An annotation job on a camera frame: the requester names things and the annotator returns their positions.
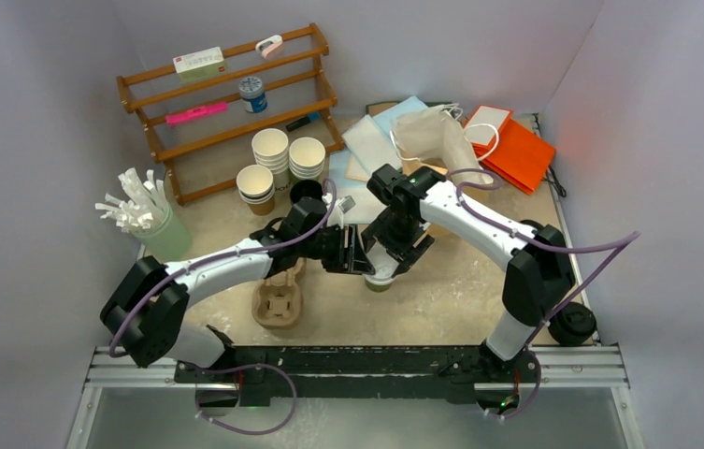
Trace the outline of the green paper coffee cup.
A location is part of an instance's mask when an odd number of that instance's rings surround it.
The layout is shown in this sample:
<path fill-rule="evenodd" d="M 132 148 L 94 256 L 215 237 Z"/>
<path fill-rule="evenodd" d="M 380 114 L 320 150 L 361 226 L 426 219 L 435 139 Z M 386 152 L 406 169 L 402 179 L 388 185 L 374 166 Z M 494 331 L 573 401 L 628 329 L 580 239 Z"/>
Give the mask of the green paper coffee cup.
<path fill-rule="evenodd" d="M 374 279 L 365 277 L 365 285 L 372 292 L 384 292 L 392 286 L 393 282 L 393 279 Z"/>

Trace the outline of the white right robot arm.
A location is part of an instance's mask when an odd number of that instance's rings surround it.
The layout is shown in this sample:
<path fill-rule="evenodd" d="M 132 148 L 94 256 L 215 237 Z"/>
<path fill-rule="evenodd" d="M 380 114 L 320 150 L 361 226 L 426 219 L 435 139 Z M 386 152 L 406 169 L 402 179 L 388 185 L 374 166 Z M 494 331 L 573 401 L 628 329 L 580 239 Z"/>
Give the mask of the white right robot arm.
<path fill-rule="evenodd" d="M 426 233 L 428 226 L 452 232 L 505 274 L 505 310 L 481 344 L 480 367 L 494 381 L 513 373 L 518 354 L 576 283 L 561 231 L 505 217 L 429 167 L 405 175 L 383 165 L 366 188 L 385 207 L 362 234 L 374 267 L 366 282 L 388 288 L 395 277 L 409 271 L 434 242 Z"/>

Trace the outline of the orange paper bag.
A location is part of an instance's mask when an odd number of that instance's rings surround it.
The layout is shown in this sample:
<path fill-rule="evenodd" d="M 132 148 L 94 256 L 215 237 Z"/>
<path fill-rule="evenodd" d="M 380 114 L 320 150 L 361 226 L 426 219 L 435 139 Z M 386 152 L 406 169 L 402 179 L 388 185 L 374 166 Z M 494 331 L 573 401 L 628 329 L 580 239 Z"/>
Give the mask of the orange paper bag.
<path fill-rule="evenodd" d="M 479 105 L 463 125 L 481 163 L 527 195 L 532 195 L 555 156 L 555 147 L 513 118 L 513 111 Z"/>

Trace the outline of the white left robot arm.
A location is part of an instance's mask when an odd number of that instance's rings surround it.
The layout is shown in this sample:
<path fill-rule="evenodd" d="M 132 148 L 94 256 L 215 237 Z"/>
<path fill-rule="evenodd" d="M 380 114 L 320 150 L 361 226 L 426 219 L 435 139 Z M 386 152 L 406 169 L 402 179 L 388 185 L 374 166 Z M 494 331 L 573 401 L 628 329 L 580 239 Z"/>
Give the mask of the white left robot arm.
<path fill-rule="evenodd" d="M 210 382 L 233 373 L 231 341 L 210 326 L 189 326 L 185 313 L 228 288 L 259 281 L 293 268 L 301 259 L 322 263 L 325 271 L 368 275 L 356 226 L 330 224 L 333 205 L 303 197 L 287 215 L 236 245 L 198 259 L 160 263 L 137 260 L 100 313 L 113 334 L 109 354 L 131 357 L 141 368 L 169 357 L 197 366 Z"/>

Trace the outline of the brown pulp cup carrier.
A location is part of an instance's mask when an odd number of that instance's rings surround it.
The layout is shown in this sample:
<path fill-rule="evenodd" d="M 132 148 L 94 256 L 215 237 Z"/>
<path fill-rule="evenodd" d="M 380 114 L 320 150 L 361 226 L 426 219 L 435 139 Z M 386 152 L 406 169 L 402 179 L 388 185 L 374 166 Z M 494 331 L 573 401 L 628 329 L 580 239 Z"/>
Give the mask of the brown pulp cup carrier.
<path fill-rule="evenodd" d="M 303 312 L 304 297 L 300 281 L 307 270 L 305 258 L 292 268 L 266 278 L 252 295 L 251 315 L 266 329 L 287 329 L 296 326 Z"/>

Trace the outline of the white lid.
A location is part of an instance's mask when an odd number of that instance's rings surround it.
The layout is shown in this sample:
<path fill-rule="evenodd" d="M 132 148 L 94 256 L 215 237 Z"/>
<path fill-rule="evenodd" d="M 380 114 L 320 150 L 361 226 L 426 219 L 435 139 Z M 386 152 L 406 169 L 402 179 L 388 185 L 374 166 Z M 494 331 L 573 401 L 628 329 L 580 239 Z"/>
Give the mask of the white lid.
<path fill-rule="evenodd" d="M 398 268 L 398 261 L 389 255 L 379 243 L 375 244 L 367 253 L 368 261 L 374 268 L 373 274 L 364 275 L 374 279 L 394 279 Z"/>

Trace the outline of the white paper cup stack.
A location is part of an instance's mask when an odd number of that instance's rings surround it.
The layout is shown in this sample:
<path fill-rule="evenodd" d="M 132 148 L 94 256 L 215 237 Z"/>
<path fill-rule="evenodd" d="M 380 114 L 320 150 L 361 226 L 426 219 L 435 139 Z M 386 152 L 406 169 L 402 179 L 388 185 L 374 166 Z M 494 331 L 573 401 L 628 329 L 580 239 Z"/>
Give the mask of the white paper cup stack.
<path fill-rule="evenodd" d="M 251 140 L 255 162 L 271 171 L 278 191 L 285 190 L 290 185 L 289 145 L 288 136 L 277 128 L 260 130 Z"/>

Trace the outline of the kraft brown paper bag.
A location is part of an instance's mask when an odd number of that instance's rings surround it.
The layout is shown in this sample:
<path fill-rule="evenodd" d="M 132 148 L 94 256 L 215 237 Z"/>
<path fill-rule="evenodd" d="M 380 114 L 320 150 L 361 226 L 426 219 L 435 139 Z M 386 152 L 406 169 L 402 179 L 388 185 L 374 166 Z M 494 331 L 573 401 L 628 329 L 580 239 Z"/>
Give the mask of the kraft brown paper bag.
<path fill-rule="evenodd" d="M 447 174 L 464 168 L 466 172 L 452 175 L 451 181 L 468 181 L 470 185 L 463 188 L 463 193 L 487 204 L 490 193 L 475 186 L 495 180 L 481 173 L 473 145 L 452 110 L 450 106 L 436 106 L 402 114 L 391 121 L 391 140 L 401 159 L 402 172 L 409 175 L 420 167 L 432 167 Z"/>

